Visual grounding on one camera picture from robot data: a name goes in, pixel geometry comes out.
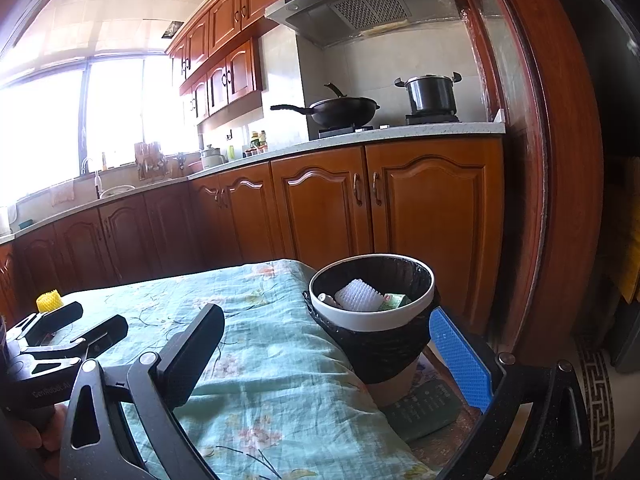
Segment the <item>person's left hand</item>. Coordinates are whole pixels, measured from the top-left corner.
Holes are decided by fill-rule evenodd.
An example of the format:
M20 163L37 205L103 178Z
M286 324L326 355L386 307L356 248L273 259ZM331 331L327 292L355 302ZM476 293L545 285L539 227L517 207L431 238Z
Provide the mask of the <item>person's left hand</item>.
M54 413L43 430L38 430L26 420L11 420L13 435L23 448L26 450L44 448L49 453L43 460L43 467L55 479L60 474L60 448L66 414L65 404L55 404Z

